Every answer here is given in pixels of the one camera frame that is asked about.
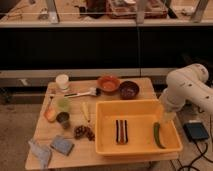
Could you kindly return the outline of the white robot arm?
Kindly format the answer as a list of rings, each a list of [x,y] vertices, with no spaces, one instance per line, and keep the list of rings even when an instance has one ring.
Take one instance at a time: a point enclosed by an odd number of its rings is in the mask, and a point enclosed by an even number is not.
[[[164,107],[162,123],[171,121],[186,101],[213,114],[213,89],[206,85],[209,72],[202,64],[195,63],[173,70],[166,77],[167,87],[159,97]]]

